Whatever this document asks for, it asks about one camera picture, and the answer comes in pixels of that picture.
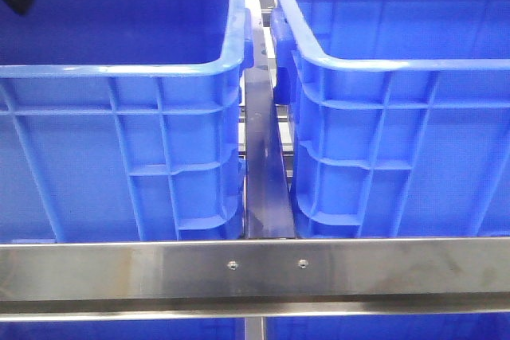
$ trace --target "blue crate bottom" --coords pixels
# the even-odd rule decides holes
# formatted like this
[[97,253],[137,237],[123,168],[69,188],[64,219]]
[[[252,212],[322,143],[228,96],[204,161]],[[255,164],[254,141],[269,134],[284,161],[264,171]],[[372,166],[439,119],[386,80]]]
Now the blue crate bottom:
[[0,323],[5,340],[236,340],[242,319]]
[[268,319],[270,340],[506,340],[509,314]]

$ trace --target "blue plastic crate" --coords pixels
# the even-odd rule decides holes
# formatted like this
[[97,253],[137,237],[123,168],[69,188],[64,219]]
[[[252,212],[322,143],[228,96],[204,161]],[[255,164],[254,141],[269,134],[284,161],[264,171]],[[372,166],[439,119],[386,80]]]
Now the blue plastic crate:
[[508,235],[510,0],[280,4],[298,233]]
[[0,242],[239,237],[248,21],[244,0],[1,4]]
[[507,340],[508,314],[270,318],[268,340]]
[[238,340],[242,319],[0,323],[2,340]]

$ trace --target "plastic bin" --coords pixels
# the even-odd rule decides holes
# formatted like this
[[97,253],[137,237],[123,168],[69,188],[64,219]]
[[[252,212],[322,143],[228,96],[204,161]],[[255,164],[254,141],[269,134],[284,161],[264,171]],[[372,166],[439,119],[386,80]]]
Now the plastic bin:
[[0,323],[5,340],[237,340],[242,319]]
[[508,235],[510,0],[280,4],[298,233]]
[[506,340],[508,314],[268,319],[268,340]]
[[239,237],[245,22],[244,0],[1,4],[0,241]]

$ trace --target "metal frame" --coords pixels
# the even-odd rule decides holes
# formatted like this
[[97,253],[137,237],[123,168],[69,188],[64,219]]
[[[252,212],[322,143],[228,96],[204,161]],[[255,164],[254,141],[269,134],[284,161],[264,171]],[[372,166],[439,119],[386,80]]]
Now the metal frame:
[[2,245],[0,321],[252,317],[261,339],[262,316],[510,311],[510,238],[277,239],[294,230],[252,14],[247,239]]

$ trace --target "screw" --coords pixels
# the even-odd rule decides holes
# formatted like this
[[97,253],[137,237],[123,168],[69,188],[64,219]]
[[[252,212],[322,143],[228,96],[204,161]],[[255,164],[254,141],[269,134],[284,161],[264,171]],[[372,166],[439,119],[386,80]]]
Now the screw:
[[306,259],[300,259],[300,261],[297,262],[297,267],[304,270],[306,267],[308,267],[308,261]]
[[232,271],[236,271],[239,268],[239,264],[235,260],[231,260],[226,264],[226,267]]

